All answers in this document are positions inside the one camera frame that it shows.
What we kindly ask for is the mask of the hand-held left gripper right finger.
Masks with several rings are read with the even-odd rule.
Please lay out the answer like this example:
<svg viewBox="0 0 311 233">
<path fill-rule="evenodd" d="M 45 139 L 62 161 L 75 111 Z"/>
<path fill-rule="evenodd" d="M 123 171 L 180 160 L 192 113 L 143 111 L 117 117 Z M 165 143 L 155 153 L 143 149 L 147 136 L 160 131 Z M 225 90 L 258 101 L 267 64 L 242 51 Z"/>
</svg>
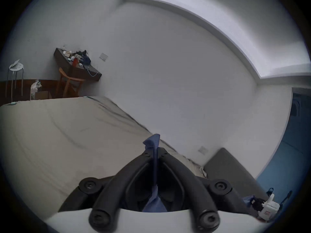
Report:
<svg viewBox="0 0 311 233">
<path fill-rule="evenodd" d="M 250 215 L 257 218 L 256 211 L 247 207 L 233 186 L 225 179 L 203 181 L 195 176 L 183 163 L 158 148 L 160 167 L 164 166 L 177 178 L 184 189 L 198 231 L 215 231 L 220 226 L 218 205 L 225 212 Z"/>
</svg>

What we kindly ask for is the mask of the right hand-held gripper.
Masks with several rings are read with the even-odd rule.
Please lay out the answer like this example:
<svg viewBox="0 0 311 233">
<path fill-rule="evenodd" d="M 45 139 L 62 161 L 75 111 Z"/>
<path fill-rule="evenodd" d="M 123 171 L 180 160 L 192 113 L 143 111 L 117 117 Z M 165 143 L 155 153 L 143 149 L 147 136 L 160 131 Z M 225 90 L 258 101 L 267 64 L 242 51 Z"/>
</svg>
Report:
<svg viewBox="0 0 311 233">
<path fill-rule="evenodd" d="M 271 193 L 268 200 L 254 197 L 251 200 L 251 206 L 257 212 L 257 218 L 263 221 L 271 221 L 277 215 L 280 204 L 274 201 L 274 194 Z"/>
</svg>

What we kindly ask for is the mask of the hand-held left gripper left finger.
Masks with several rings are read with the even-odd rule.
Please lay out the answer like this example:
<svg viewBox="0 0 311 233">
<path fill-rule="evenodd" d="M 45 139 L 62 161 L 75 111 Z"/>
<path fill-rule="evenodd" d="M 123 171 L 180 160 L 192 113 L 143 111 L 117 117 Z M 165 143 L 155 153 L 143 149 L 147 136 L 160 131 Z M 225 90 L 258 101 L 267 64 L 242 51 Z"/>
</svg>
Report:
<svg viewBox="0 0 311 233">
<path fill-rule="evenodd" d="M 116 212 L 123 195 L 134 177 L 156 159 L 152 148 L 124 166 L 116 175 L 97 179 L 87 177 L 79 182 L 61 205 L 58 212 L 92 208 L 88 222 L 95 231 L 112 231 Z"/>
</svg>

